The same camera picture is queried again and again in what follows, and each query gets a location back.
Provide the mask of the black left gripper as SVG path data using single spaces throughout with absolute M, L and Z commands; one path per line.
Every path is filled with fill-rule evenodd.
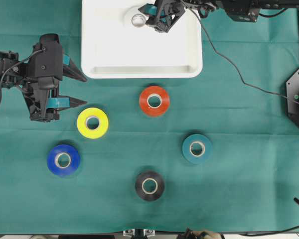
M 63 54 L 63 76 L 87 82 L 85 75 L 66 54 Z M 53 76 L 27 79 L 25 81 L 21 88 L 22 95 L 32 121 L 50 122 L 59 120 L 58 109 L 74 108 L 87 103 L 72 97 L 59 97 L 59 82 Z

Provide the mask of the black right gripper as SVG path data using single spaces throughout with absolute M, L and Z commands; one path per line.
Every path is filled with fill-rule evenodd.
M 138 10 L 149 16 L 159 33 L 168 33 L 185 13 L 184 5 L 179 0 L 156 0 L 154 4 L 147 3 Z

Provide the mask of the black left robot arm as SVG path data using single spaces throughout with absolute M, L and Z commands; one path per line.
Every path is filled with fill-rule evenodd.
M 56 40 L 35 44 L 32 54 L 24 60 L 19 60 L 18 53 L 0 52 L 0 89 L 18 88 L 32 121 L 58 120 L 60 111 L 86 104 L 59 94 L 64 76 L 87 81 Z

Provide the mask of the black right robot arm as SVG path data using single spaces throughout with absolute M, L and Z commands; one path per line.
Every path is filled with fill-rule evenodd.
M 299 8 L 299 0 L 156 0 L 153 4 L 141 6 L 139 12 L 148 17 L 146 25 L 157 32 L 167 33 L 186 9 L 197 10 L 200 18 L 206 18 L 219 8 L 234 21 L 256 22 L 260 10 Z

